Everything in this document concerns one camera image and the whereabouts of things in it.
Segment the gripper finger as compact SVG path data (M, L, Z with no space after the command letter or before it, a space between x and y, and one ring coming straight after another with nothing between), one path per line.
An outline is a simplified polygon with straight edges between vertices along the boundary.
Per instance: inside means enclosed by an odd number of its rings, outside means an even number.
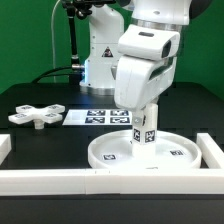
M134 126L143 126L145 124L146 116L143 110L137 110L132 113L132 124Z

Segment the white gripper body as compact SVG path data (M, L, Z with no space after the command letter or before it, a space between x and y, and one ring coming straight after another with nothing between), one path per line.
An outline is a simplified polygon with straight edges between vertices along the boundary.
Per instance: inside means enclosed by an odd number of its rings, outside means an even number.
M129 111L143 109L172 84L175 67L175 57L151 61L122 56L116 71L116 106Z

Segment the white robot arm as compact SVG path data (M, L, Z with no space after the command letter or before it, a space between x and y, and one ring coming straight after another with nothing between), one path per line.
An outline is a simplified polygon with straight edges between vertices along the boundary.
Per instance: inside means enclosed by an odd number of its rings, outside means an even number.
M115 0L132 12L122 16L105 2L91 7L90 55L81 87L112 93L115 104L132 113L132 125L157 124L157 99L173 82L182 28L213 0Z

